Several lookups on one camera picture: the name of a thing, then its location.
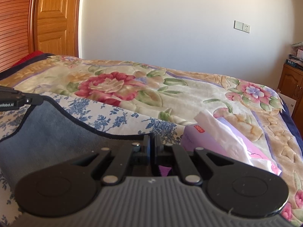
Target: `power outlet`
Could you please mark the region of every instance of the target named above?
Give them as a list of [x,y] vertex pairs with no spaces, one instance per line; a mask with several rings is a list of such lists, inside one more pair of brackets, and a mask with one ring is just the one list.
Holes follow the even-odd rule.
[[248,24],[243,24],[243,29],[242,29],[242,31],[247,32],[247,33],[250,33],[250,25],[248,25]]

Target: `cabinet door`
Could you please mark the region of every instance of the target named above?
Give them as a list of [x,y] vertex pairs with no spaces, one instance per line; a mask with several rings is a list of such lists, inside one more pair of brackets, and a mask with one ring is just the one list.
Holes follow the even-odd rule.
[[278,89],[281,91],[281,94],[298,101],[298,93],[302,80],[303,76],[284,66]]

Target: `red label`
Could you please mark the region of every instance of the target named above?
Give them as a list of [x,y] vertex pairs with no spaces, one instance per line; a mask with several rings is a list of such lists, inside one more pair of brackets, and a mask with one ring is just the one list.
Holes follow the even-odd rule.
[[204,132],[205,132],[205,130],[203,130],[199,125],[195,125],[194,127],[195,127],[195,128],[197,129],[197,131],[200,132],[200,133],[204,133]]

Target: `blue floral bedsheet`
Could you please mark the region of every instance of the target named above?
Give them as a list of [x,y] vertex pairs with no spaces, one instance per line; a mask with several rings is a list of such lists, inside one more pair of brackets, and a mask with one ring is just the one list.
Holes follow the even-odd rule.
[[[154,132],[160,134],[163,143],[180,143],[184,126],[158,120],[119,107],[97,101],[44,93],[52,97],[69,114],[102,132],[115,135],[133,135]],[[16,111],[0,112],[0,139],[13,133],[19,126],[29,106]],[[0,222],[9,226],[22,213],[15,201],[3,173],[0,170]]]

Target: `wall switch panel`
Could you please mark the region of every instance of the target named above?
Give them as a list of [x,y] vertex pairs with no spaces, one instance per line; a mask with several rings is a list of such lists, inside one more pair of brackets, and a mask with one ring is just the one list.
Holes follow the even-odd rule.
[[244,32],[250,33],[250,25],[248,24],[243,24],[243,30]]
[[234,21],[234,28],[237,29],[237,30],[240,30],[242,31],[243,30],[243,23],[240,22],[240,21]]
[[236,21],[236,20],[234,21],[234,28],[240,31],[250,33],[250,25],[244,24],[240,21]]

